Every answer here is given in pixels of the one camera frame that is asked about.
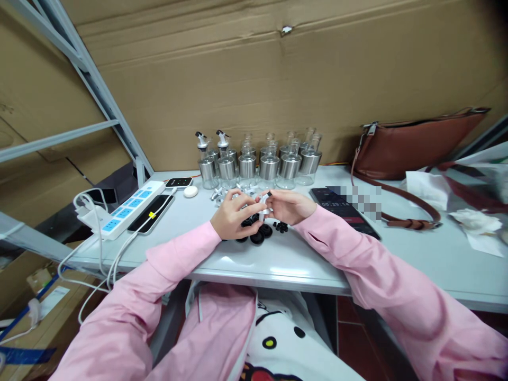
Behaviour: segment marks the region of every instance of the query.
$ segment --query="cardboard box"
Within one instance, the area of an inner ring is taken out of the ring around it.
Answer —
[[[35,295],[38,295],[57,274],[57,265],[53,262],[47,263],[33,274],[26,277],[26,282]]]
[[[88,283],[93,283],[96,280],[92,276],[74,270],[66,270],[64,275],[67,278]],[[33,380],[40,376],[51,375],[58,366],[61,357],[79,331],[78,313],[83,302],[92,291],[89,287],[56,279],[41,297],[41,301],[43,302],[58,287],[61,287],[58,291],[63,290],[63,287],[68,289],[68,292],[44,317],[39,326],[27,335],[6,343],[0,348],[2,351],[5,348],[37,350],[39,352],[36,353],[36,356],[32,354],[32,358],[40,356],[40,360],[43,362],[41,364],[24,365],[8,364],[0,373],[0,381]],[[93,295],[85,306],[83,317],[86,317],[100,303],[104,297],[102,294],[97,292]],[[30,325],[30,318],[26,314],[5,338],[28,330]]]
[[[239,149],[314,126],[325,163],[351,159],[371,121],[492,106],[478,135],[508,112],[489,2],[62,2],[155,170],[197,169],[196,130]]]
[[[0,19],[0,149],[105,120],[67,57],[7,2]],[[0,210],[35,227],[89,189],[66,158],[94,183],[130,161],[106,129],[0,163]]]
[[[0,320],[13,319],[25,309],[35,292],[26,277],[51,261],[30,251],[25,251],[0,273]]]

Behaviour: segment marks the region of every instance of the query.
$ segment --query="white power strip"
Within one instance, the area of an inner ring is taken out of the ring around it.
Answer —
[[[147,182],[137,190],[127,201],[111,213],[111,219],[102,227],[103,239],[115,240],[125,229],[143,212],[147,205],[165,188],[165,183],[157,181]]]

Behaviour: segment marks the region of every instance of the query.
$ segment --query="glass bottle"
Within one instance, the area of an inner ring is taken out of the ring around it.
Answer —
[[[280,159],[275,155],[276,146],[268,146],[266,155],[259,162],[258,186],[264,191],[275,188],[275,179],[279,170]]]
[[[238,154],[237,151],[233,148],[229,147],[229,135],[226,135],[221,130],[217,130],[216,134],[219,136],[220,141],[217,143],[217,147],[219,148],[219,154],[222,158],[225,156],[231,156],[233,158],[234,164],[234,174],[238,177],[239,168],[238,168]]]
[[[289,152],[289,147],[291,146],[291,142],[293,141],[293,139],[296,137],[296,132],[295,131],[289,131],[287,133],[287,139],[286,139],[286,145],[285,146],[282,146],[280,149],[279,149],[279,157],[282,157],[283,154],[285,153],[288,153]]]
[[[244,140],[242,155],[238,158],[240,177],[238,183],[242,188],[250,188],[256,184],[256,156],[253,155],[250,140]]]
[[[277,146],[278,146],[278,142],[275,140],[275,134],[272,133],[272,132],[268,132],[265,136],[265,145],[263,147],[261,147],[261,149],[259,150],[259,159],[261,160],[261,158],[266,155],[266,152],[267,152],[267,147],[270,145],[270,144],[275,144],[275,154],[277,154]]]
[[[316,132],[316,129],[314,127],[307,127],[305,129],[305,140],[300,145],[300,148],[298,149],[298,154],[301,155],[302,151],[304,149],[309,148],[309,145],[311,144],[312,135]]]
[[[257,157],[258,153],[256,152],[256,147],[254,146],[254,143],[252,143],[252,134],[250,132],[247,132],[243,135],[243,141],[246,140],[250,141],[250,153]]]
[[[196,136],[199,139],[197,148],[201,155],[197,163],[199,165],[199,171],[201,172],[202,185],[205,189],[213,189],[219,185],[219,179],[217,178],[217,172],[215,170],[215,161],[210,156],[210,139],[199,131],[196,132]]]
[[[302,163],[302,157],[298,154],[300,139],[293,139],[289,152],[280,158],[280,170],[277,175],[277,186],[282,189],[294,189],[296,187],[296,175]]]
[[[237,176],[234,168],[234,159],[228,154],[227,147],[220,148],[221,158],[218,160],[219,173],[221,175],[221,186],[227,188],[236,188]]]
[[[296,177],[297,184],[312,185],[316,179],[316,171],[321,161],[321,152],[319,152],[319,143],[321,142],[321,134],[313,134],[311,144],[307,149],[302,151],[302,165]]]

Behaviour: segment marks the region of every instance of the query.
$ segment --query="smartphone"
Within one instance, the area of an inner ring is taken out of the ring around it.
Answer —
[[[184,189],[192,184],[192,177],[179,177],[169,180],[166,183],[166,188]]]
[[[146,220],[150,219],[145,226],[141,228],[141,230],[138,232],[138,234],[150,234],[157,225],[157,222],[162,217],[162,215],[168,210],[169,206],[173,203],[175,198],[170,195],[158,195],[156,198],[152,200],[150,204],[144,209],[144,211],[139,215],[138,218],[134,220],[133,223],[129,225],[127,228],[127,231],[134,233],[141,225],[145,223]],[[159,210],[161,206],[164,205],[164,208],[162,208],[157,215],[152,219],[150,218],[150,213],[155,213]]]
[[[311,189],[311,195],[319,205],[342,217],[356,231],[371,235],[378,241],[381,240],[379,234],[370,226],[365,217],[337,193],[328,188],[314,188]]]

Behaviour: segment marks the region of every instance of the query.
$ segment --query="phone screen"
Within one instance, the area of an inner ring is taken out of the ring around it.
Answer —
[[[157,215],[151,219],[150,218],[150,213],[153,212],[155,213],[156,211],[159,210],[159,208],[164,204],[164,201],[167,200],[168,197],[171,197],[168,202],[166,203],[166,205],[164,206],[164,208],[162,210],[159,211],[159,213],[157,213]],[[150,231],[150,229],[157,223],[157,220],[161,217],[161,215],[164,213],[164,211],[168,208],[169,204],[171,203],[171,199],[173,198],[173,196],[170,196],[170,195],[158,195],[156,198],[154,198],[152,200],[152,202],[145,208],[145,210],[143,211],[143,213],[141,213],[139,215],[139,217],[133,222],[131,223],[131,225],[127,228],[128,231],[130,232],[135,232],[141,225],[143,225],[145,223],[146,220],[150,219],[150,221],[148,221],[146,223],[145,226],[143,226],[141,228],[141,230],[139,231],[139,233],[147,233],[148,231]]]
[[[377,240],[381,237],[350,203],[328,188],[311,189],[311,194],[316,202],[327,211],[342,217],[352,228],[360,233],[371,235]]]

